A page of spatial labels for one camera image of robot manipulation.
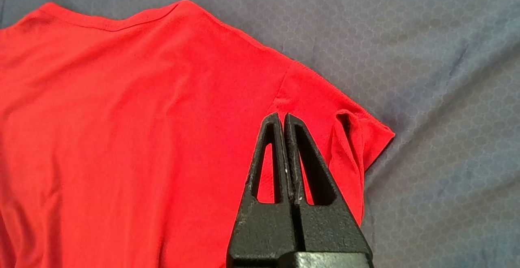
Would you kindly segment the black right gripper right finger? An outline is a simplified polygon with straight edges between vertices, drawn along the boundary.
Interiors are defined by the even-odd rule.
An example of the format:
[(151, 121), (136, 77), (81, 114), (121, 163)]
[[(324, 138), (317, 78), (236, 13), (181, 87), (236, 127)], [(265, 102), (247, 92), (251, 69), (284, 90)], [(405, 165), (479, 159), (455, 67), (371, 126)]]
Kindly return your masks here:
[(306, 124), (287, 114), (284, 131), (298, 243), (307, 252), (370, 254)]

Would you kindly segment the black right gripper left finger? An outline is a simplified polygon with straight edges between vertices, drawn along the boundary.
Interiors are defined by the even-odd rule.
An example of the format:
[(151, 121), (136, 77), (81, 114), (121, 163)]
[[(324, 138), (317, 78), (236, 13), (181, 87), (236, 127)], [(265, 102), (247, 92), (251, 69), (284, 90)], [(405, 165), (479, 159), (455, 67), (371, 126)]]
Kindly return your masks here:
[[(265, 150), (271, 145), (275, 200), (258, 200)], [(262, 121), (239, 211), (227, 248), (227, 262), (277, 262), (297, 247), (291, 211), (284, 130), (277, 113)]]

